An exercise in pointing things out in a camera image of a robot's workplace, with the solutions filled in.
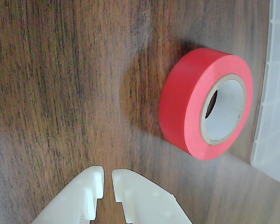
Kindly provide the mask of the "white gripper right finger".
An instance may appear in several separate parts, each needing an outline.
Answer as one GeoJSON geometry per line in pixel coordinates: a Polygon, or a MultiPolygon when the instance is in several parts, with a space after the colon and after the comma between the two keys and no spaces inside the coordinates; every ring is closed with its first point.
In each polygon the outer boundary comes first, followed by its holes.
{"type": "Polygon", "coordinates": [[[142,175],[112,171],[115,201],[121,203],[127,224],[190,224],[175,196],[142,175]]]}

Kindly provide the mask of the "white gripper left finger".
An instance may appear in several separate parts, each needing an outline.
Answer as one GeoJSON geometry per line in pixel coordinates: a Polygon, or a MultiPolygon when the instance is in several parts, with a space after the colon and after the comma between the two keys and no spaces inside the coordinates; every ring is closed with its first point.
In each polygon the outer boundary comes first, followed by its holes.
{"type": "Polygon", "coordinates": [[[104,195],[104,169],[91,166],[78,174],[33,221],[34,224],[89,224],[104,195]]]}

